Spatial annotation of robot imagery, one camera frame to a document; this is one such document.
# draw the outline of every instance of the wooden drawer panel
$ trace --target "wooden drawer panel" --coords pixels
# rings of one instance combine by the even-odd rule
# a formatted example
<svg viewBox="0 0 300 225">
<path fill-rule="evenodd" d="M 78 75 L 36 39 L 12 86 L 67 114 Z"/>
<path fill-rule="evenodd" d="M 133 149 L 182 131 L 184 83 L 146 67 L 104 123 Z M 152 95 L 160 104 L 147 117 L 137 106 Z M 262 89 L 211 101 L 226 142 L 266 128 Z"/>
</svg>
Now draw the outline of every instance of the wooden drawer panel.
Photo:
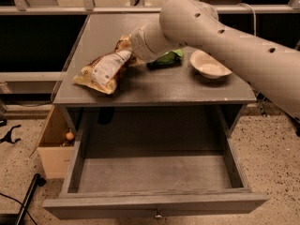
<svg viewBox="0 0 300 225">
<path fill-rule="evenodd" d="M 267 198 L 248 187 L 230 136 L 218 106 L 116 108 L 105 125 L 86 110 L 60 197 L 44 207 L 58 218 L 248 213 Z"/>
</svg>

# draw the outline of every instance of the floor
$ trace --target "floor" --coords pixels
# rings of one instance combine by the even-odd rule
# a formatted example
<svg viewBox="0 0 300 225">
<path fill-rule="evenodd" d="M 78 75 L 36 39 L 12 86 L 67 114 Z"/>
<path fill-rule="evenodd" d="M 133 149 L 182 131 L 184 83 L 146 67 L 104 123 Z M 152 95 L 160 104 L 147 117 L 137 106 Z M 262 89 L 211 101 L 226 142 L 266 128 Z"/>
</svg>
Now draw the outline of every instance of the floor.
<svg viewBox="0 0 300 225">
<path fill-rule="evenodd" d="M 265 106 L 267 117 L 263 117 L 255 104 L 244 110 L 233 132 L 233 141 L 243 169 L 254 192 L 265 193 L 269 201 L 246 215 L 118 218 L 91 220 L 59 220 L 42 208 L 45 199 L 56 198 L 63 180 L 47 179 L 44 187 L 38 187 L 29 212 L 37 224 L 84 224 L 84 225 L 139 225 L 139 224 L 299 224 L 300 221 L 300 138 L 295 134 L 291 120 L 273 104 Z M 35 173 L 44 176 L 41 160 L 35 147 L 45 119 L 16 111 L 7 113 L 7 125 L 0 127 L 0 134 L 15 125 L 16 144 L 3 142 L 0 145 L 0 192 L 23 200 Z M 18 213 L 20 206 L 7 198 L 0 197 L 0 213 Z M 25 224 L 34 224 L 28 216 Z"/>
</svg>

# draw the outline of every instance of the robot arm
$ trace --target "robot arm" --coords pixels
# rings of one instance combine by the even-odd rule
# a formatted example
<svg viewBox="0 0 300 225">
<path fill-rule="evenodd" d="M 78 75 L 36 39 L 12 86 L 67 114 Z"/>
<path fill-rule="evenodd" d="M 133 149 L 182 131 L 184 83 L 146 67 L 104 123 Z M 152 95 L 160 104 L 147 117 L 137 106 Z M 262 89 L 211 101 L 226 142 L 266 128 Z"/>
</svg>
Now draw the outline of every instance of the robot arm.
<svg viewBox="0 0 300 225">
<path fill-rule="evenodd" d="M 131 42 L 145 62 L 185 46 L 210 53 L 300 121 L 300 52 L 222 24 L 205 3 L 171 0 L 159 21 L 132 32 Z"/>
</svg>

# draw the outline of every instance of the cabinet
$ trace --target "cabinet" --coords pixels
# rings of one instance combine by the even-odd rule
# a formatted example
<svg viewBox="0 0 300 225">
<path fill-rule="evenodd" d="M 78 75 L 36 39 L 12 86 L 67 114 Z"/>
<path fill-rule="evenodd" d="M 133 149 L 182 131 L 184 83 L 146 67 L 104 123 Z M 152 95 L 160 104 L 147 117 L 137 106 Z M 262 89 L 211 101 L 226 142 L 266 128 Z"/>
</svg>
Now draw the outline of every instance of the cabinet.
<svg viewBox="0 0 300 225">
<path fill-rule="evenodd" d="M 193 49 L 170 67 L 127 68 L 112 96 L 72 83 L 122 35 L 157 18 L 146 12 L 89 17 L 53 95 L 78 129 L 59 198 L 43 204 L 58 218 L 248 213 L 267 200 L 251 191 L 231 138 L 255 97 L 234 74 L 201 76 L 189 63 Z M 105 111 L 112 120 L 99 123 Z"/>
</svg>

